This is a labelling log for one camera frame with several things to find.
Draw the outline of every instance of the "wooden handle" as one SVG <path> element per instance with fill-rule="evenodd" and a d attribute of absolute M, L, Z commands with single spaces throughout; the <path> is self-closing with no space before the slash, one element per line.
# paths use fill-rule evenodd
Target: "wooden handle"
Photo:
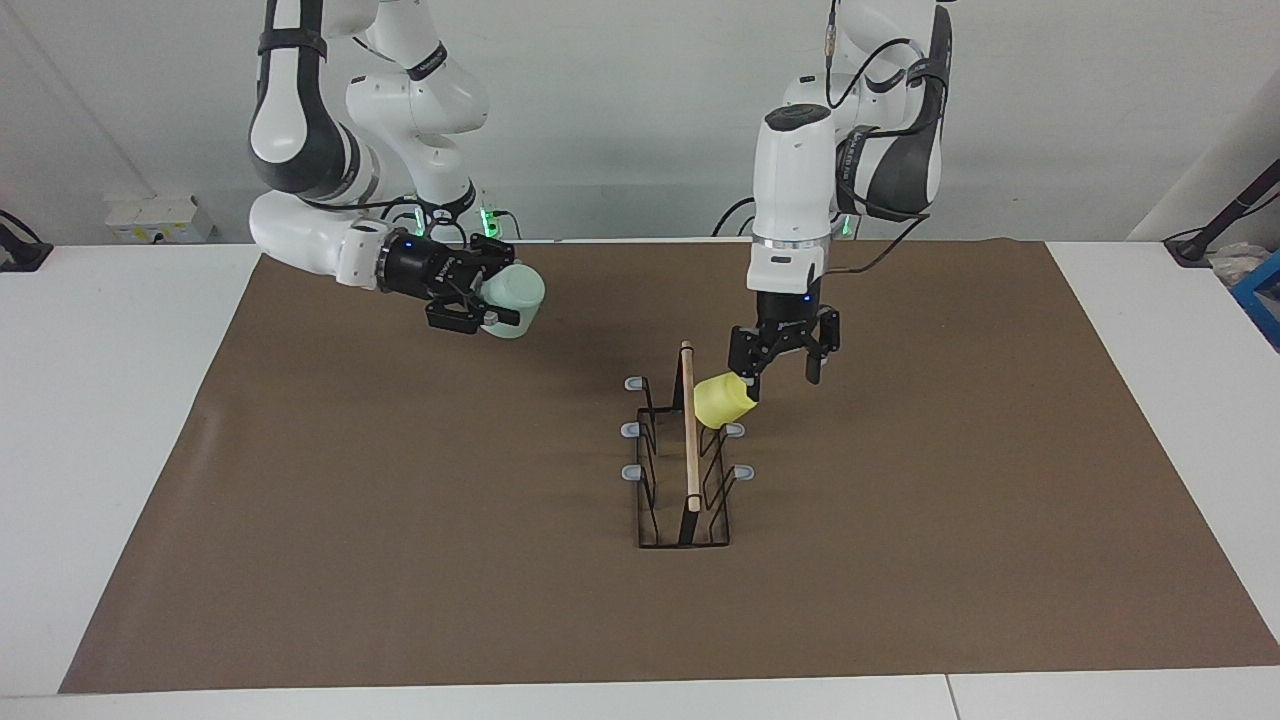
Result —
<path fill-rule="evenodd" d="M 680 343 L 681 384 L 685 389 L 685 479 L 689 483 L 687 509 L 703 511 L 703 477 L 698 469 L 698 415 L 694 414 L 694 345 Z"/>

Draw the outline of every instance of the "black pole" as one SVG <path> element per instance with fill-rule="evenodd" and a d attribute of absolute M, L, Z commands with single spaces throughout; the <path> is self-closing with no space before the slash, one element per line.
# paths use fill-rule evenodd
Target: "black pole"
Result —
<path fill-rule="evenodd" d="M 0 264 L 0 273 L 35 273 L 52 252 L 54 246 L 44 242 L 23 242 L 0 223 L 0 247 L 4 247 L 13 260 Z"/>
<path fill-rule="evenodd" d="M 1204 229 L 1198 232 L 1196 237 L 1184 241 L 1167 240 L 1165 241 L 1165 247 L 1169 249 L 1169 252 L 1179 265 L 1184 268 L 1203 268 L 1204 252 L 1208 251 L 1208 246 L 1226 228 L 1231 227 L 1235 220 L 1239 220 L 1242 215 L 1248 213 L 1249 208 L 1257 205 L 1262 200 L 1262 196 L 1276 184 L 1280 184 L 1280 160 L 1271 163 L 1270 168 L 1262 170 L 1258 179 L 1244 188 L 1244 192 L 1219 213 L 1210 224 L 1204 225 Z"/>

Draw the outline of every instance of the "light green cup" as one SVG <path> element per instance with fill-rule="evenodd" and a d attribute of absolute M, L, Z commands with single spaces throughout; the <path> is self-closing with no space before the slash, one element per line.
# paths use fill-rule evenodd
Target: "light green cup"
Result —
<path fill-rule="evenodd" d="M 529 265 L 508 265 L 480 286 L 480 297 L 489 305 L 520 311 L 518 325 L 484 325 L 486 333 L 506 340 L 524 337 L 547 297 L 547 283 Z"/>

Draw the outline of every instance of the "white table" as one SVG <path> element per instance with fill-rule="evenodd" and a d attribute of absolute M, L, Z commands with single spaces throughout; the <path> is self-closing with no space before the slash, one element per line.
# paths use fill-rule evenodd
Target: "white table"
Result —
<path fill-rule="evenodd" d="M 1280 629 L 1280 356 L 1155 245 L 1050 246 L 1268 626 Z M 1280 715 L 1280 667 L 828 680 L 56 693 L 257 259 L 63 247 L 0 275 L 0 719 Z"/>

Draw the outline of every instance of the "white control box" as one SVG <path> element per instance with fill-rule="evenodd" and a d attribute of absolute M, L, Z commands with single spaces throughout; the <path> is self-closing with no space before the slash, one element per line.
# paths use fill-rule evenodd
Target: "white control box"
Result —
<path fill-rule="evenodd" d="M 200 243 L 209 242 L 214 223 L 195 197 L 152 197 L 150 200 L 115 202 L 106 215 L 106 225 L 120 242 Z"/>

